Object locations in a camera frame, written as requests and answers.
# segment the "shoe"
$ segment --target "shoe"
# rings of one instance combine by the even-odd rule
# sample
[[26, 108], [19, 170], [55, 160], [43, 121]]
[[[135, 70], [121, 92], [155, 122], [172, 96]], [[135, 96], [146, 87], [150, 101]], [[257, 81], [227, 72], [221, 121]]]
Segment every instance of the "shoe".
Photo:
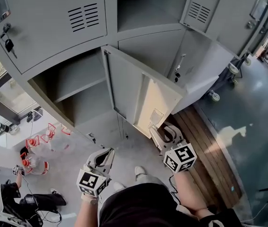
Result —
[[121, 184], [120, 182], [114, 182], [113, 188], [115, 191], [120, 191], [120, 190], [124, 189], [125, 186], [123, 184]]
[[141, 166], [135, 167], [135, 175], [136, 175], [136, 177], [139, 176], [139, 175], [146, 175], [146, 174], [147, 173], [145, 172], [143, 167], [141, 167]]
[[66, 205], [68, 204], [68, 202], [64, 198], [64, 196], [60, 192], [58, 192], [55, 188], [50, 188], [50, 192], [51, 192], [51, 194], [59, 194], [63, 198], [63, 200], [66, 202]]

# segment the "ventilation slot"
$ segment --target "ventilation slot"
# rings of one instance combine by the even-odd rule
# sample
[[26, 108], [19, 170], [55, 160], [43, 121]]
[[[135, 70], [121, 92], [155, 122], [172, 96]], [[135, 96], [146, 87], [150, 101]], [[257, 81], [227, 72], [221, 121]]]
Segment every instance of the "ventilation slot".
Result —
[[201, 6], [196, 2], [191, 2], [188, 16], [193, 17], [194, 19], [197, 19], [202, 23], [206, 23], [209, 13], [210, 9]]
[[72, 9], [68, 11], [68, 15], [73, 32], [85, 28], [82, 8]]
[[91, 27], [94, 25], [98, 25], [99, 19], [98, 19], [97, 3], [85, 5], [83, 8], [84, 8], [84, 13], [85, 13], [85, 18], [86, 18], [86, 26]]

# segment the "locker door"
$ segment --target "locker door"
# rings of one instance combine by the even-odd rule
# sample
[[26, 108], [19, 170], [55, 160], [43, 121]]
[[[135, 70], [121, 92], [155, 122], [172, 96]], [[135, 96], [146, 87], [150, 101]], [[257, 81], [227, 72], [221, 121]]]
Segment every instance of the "locker door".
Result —
[[0, 17], [6, 10], [0, 34], [10, 23], [7, 35], [17, 58], [0, 42], [20, 73], [70, 47], [106, 35], [104, 0], [0, 0]]
[[185, 90], [109, 45], [102, 54], [113, 109], [151, 138], [149, 128], [161, 126]]
[[260, 13], [260, 19], [254, 19], [251, 12], [256, 0], [236, 0], [232, 11], [226, 15], [228, 21], [223, 25], [217, 41], [239, 57], [248, 49], [247, 44], [258, 29], [268, 9], [268, 0], [265, 10]]

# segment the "key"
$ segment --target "key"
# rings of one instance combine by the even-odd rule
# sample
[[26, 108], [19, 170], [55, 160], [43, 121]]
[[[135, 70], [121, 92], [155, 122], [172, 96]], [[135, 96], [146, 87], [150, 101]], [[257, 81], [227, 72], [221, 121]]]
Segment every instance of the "key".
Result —
[[15, 51], [14, 51], [14, 49], [13, 49], [13, 47], [14, 47], [14, 44], [13, 44], [13, 42], [12, 42], [12, 40], [11, 39], [7, 39], [6, 40], [6, 42], [5, 42], [5, 47], [6, 47], [6, 49], [7, 49], [7, 52], [12, 52], [12, 54], [15, 56], [15, 58], [17, 59], [17, 56], [15, 55]]

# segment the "person in black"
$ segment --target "person in black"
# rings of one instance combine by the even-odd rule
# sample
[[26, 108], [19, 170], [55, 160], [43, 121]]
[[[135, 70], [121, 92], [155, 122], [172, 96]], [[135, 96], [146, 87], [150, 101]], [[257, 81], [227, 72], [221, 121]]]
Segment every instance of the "person in black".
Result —
[[[211, 213], [189, 179], [189, 172], [174, 175], [181, 204], [177, 204], [166, 186], [147, 175], [141, 166], [135, 168], [136, 182], [125, 188], [114, 183], [117, 192], [103, 204], [99, 214], [100, 227], [241, 227], [230, 209], [217, 215]], [[75, 227], [97, 227], [97, 199], [85, 194]]]
[[21, 187], [22, 175], [21, 170], [17, 173], [15, 183], [2, 184], [1, 197], [4, 205], [3, 212], [12, 214], [15, 217], [25, 221], [27, 220], [33, 227], [41, 227], [41, 220], [37, 210], [57, 212], [57, 206], [65, 206], [67, 202], [61, 194], [51, 189], [52, 194], [27, 194], [20, 200], [19, 204], [14, 198], [20, 198], [19, 188]]

